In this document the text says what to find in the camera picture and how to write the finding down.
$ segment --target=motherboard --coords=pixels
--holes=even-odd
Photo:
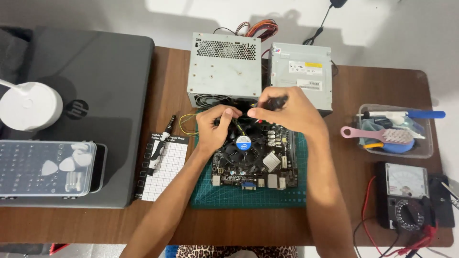
[[[212,157],[212,185],[240,186],[243,190],[298,187],[294,133],[266,122],[239,119],[235,123],[239,123],[239,130],[230,126],[225,144]],[[240,142],[239,133],[250,138],[249,149],[243,151],[232,144]]]

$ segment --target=power supply unit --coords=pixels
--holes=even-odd
[[[261,91],[259,38],[193,33],[187,86],[192,107],[240,98],[256,102]]]
[[[322,117],[331,108],[331,48],[273,43],[269,50],[268,85],[300,87]]]

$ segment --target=hand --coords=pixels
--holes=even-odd
[[[288,100],[282,110],[269,111],[261,108],[268,98],[284,95],[288,96]],[[303,133],[305,137],[319,135],[328,137],[325,121],[300,87],[267,87],[258,99],[258,106],[251,108],[247,115],[280,124],[292,131]]]
[[[242,112],[235,107],[218,105],[196,115],[198,123],[199,142],[196,146],[201,151],[210,155],[223,146],[228,134],[228,126],[233,118],[238,118]],[[213,124],[220,118],[220,125]]]

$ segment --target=gray laptop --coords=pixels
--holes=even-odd
[[[123,208],[133,199],[134,171],[154,43],[148,37],[38,27],[21,82],[54,88],[64,110],[37,133],[3,128],[1,139],[89,141],[107,145],[104,186],[76,199],[18,197],[0,206]]]

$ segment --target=intel sticker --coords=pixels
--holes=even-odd
[[[250,138],[247,136],[239,136],[236,140],[236,146],[242,151],[248,150],[251,145],[252,142],[250,141]]]

